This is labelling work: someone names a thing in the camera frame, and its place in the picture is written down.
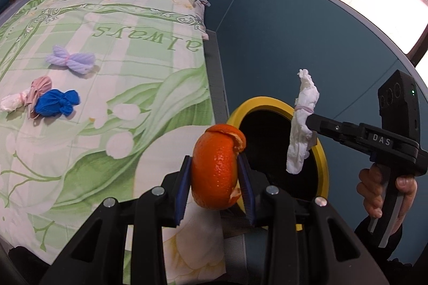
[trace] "peeled orange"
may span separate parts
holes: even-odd
[[[193,149],[191,187],[194,201],[201,207],[223,210],[241,196],[237,155],[245,149],[244,134],[234,126],[209,127]]]

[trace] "silver screw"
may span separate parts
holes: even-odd
[[[278,193],[280,193],[280,189],[276,186],[268,186],[266,187],[266,193],[270,195],[277,195]]]
[[[327,200],[324,197],[315,198],[315,204],[319,207],[324,207],[327,205]]]
[[[104,199],[103,205],[106,208],[111,208],[114,206],[114,204],[116,204],[116,200],[114,198],[109,197]]]
[[[163,195],[165,193],[165,189],[162,186],[156,186],[151,189],[151,193],[153,195]]]

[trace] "black sleeve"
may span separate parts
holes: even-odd
[[[388,244],[385,248],[379,248],[370,244],[371,234],[368,230],[370,223],[370,217],[367,216],[355,230],[355,234],[364,244],[364,246],[369,250],[369,253],[372,255],[376,263],[383,270],[384,264],[391,257],[391,254],[397,248],[402,235],[403,235],[403,225],[400,226],[398,231],[391,235],[388,239]]]

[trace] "blue cloth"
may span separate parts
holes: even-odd
[[[57,89],[51,89],[37,100],[34,111],[45,117],[53,117],[58,114],[70,116],[73,112],[73,105],[79,104],[80,98],[75,90],[63,93]]]

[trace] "green floral bed sheet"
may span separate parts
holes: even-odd
[[[69,116],[0,114],[0,236],[52,263],[104,198],[139,197],[178,171],[213,124],[198,0],[32,0],[0,27],[0,97],[42,75],[75,89]],[[53,45],[96,55],[85,76],[49,66]],[[129,283],[132,228],[124,282]],[[163,230],[169,283],[225,272],[220,215],[189,196]]]

